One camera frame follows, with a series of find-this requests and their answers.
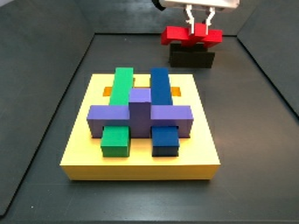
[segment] black wall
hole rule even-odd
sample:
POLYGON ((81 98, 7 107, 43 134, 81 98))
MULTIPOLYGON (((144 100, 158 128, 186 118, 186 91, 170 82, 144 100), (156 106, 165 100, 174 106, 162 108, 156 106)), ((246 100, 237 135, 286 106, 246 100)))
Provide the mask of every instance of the black wall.
POLYGON ((0 215, 91 37, 71 0, 14 0, 0 7, 0 215))
MULTIPOLYGON (((261 0, 240 0, 240 6, 230 13, 217 13, 212 28, 224 35, 237 35, 253 9, 261 0)), ((95 33, 161 33, 166 25, 185 26, 181 9, 160 12, 150 0, 74 0, 95 33)), ((194 11, 196 22, 204 18, 202 11, 194 11)))
POLYGON ((297 9, 297 0, 264 0, 237 38, 299 115, 297 9))

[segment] red block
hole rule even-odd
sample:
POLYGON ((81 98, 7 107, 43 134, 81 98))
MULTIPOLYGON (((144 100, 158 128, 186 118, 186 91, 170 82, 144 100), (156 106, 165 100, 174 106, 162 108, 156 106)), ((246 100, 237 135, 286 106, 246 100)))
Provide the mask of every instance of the red block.
POLYGON ((205 38, 201 39, 204 47, 209 48, 221 42, 221 30, 209 30, 205 38))
POLYGON ((193 46, 197 42, 201 42, 201 39, 206 36, 206 25, 205 24, 194 24, 193 34, 189 35, 189 39, 181 42, 181 46, 193 46))
POLYGON ((166 26, 161 34, 161 45, 166 46, 173 40, 188 40, 189 29, 184 27, 166 26))
POLYGON ((189 28, 166 26, 161 34, 161 45, 166 46, 172 41, 181 41, 181 46, 193 46, 202 42, 205 48, 221 42, 221 30, 209 30, 205 34, 206 25, 194 24, 193 34, 189 35, 189 28))

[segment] black block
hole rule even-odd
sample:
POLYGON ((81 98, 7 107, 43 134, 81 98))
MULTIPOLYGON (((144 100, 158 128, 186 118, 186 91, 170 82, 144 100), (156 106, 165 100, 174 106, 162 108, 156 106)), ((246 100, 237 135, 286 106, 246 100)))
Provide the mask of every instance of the black block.
POLYGON ((197 44, 192 47, 182 47, 180 44, 170 44, 170 67, 210 68, 213 58, 214 52, 208 52, 202 44, 197 44))
POLYGON ((178 157, 177 150, 173 147, 153 147, 152 157, 178 157))

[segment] block structure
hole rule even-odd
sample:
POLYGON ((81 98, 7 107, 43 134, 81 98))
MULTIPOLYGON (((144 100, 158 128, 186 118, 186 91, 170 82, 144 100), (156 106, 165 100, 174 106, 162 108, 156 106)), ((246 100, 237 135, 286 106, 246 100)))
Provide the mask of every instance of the block structure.
MULTIPOLYGON (((117 67, 109 96, 109 105, 128 105, 128 91, 133 86, 133 68, 117 67)), ((100 148, 102 157, 128 157, 129 128, 128 126, 105 126, 100 148)))
MULTIPOLYGON (((105 87, 113 84, 113 74, 93 74, 78 109, 59 167, 71 180, 161 180, 212 179, 220 161, 210 138, 210 131, 201 107, 201 100, 190 74, 169 75, 172 87, 181 96, 172 98, 172 105, 190 105, 193 122, 190 138, 180 139, 178 157, 152 157, 152 140, 132 138, 129 157, 102 157, 100 138, 90 138, 86 114, 89 105, 108 105, 102 96, 105 87)), ((149 74, 134 74, 149 81, 149 74)))
POLYGON ((221 42, 221 30, 208 30, 205 24, 194 24, 193 34, 189 34, 189 28, 166 26, 161 34, 161 45, 169 45, 172 41, 181 41, 181 46, 193 46, 197 42, 204 44, 205 48, 213 47, 221 42))
POLYGON ((173 106, 166 68, 152 69, 150 88, 129 90, 130 73, 126 69, 122 73, 116 70, 109 105, 89 107, 90 135, 102 138, 100 148, 104 157, 128 156, 129 134, 132 138, 152 136, 153 157, 174 157, 180 147, 178 137, 189 137, 190 134, 190 107, 173 106))

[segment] green block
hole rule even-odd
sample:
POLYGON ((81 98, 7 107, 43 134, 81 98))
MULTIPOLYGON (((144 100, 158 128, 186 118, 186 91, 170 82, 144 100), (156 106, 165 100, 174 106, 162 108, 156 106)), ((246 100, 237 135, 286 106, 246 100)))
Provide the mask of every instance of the green block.
POLYGON ((133 86, 133 68, 117 67, 109 105, 128 105, 129 90, 133 86))
POLYGON ((104 158, 126 158, 129 156, 129 128, 126 126, 105 126, 100 148, 104 158))

